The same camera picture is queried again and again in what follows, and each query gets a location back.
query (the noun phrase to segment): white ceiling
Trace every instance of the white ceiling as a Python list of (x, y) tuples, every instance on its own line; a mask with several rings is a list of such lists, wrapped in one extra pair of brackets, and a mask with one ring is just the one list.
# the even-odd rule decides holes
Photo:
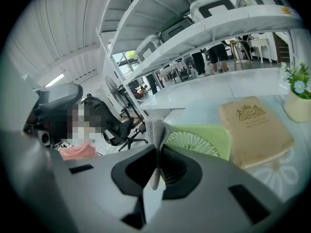
[(68, 82), (102, 68), (95, 33), (107, 0), (32, 0), (7, 39), (5, 51), (21, 75), (46, 85), (60, 73)]

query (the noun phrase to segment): black office chair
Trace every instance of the black office chair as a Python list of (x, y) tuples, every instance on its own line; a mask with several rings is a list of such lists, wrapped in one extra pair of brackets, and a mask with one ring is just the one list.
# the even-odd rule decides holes
[[(95, 97), (87, 97), (82, 101), (85, 104), (84, 108), (84, 121), (89, 121), (90, 127), (94, 127), (100, 131), (106, 140), (112, 146), (123, 146), (119, 149), (119, 152), (127, 145), (127, 149), (131, 148), (133, 142), (144, 141), (148, 143), (145, 139), (134, 139), (141, 131), (135, 132), (131, 137), (129, 134), (134, 127), (134, 120), (130, 117), (127, 111), (129, 104), (122, 108), (122, 112), (125, 112), (129, 120), (124, 123), (120, 122), (114, 117), (110, 112), (108, 106), (101, 100)], [(109, 139), (107, 133), (110, 132), (113, 138)]]

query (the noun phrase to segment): pink object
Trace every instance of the pink object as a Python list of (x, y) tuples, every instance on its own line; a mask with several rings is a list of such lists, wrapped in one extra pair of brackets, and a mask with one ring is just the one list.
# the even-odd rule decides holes
[(92, 147), (89, 142), (73, 148), (62, 148), (59, 152), (64, 161), (89, 159), (99, 156), (95, 148)]

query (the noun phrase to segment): beige box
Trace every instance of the beige box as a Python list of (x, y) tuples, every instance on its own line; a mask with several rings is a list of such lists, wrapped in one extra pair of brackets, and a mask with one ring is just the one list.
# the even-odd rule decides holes
[(285, 125), (257, 97), (223, 104), (219, 116), (232, 137), (230, 158), (241, 168), (277, 158), (294, 144)]

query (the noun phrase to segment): ceiling light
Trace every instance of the ceiling light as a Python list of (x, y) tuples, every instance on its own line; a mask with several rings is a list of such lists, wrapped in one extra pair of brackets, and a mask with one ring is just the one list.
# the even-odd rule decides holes
[(45, 87), (48, 87), (48, 86), (51, 86), (51, 85), (55, 84), (57, 81), (59, 81), (59, 80), (60, 80), (61, 78), (63, 78), (63, 77), (64, 77), (63, 74), (59, 75), (58, 77), (56, 77), (55, 79), (53, 79), (51, 82), (49, 82)]

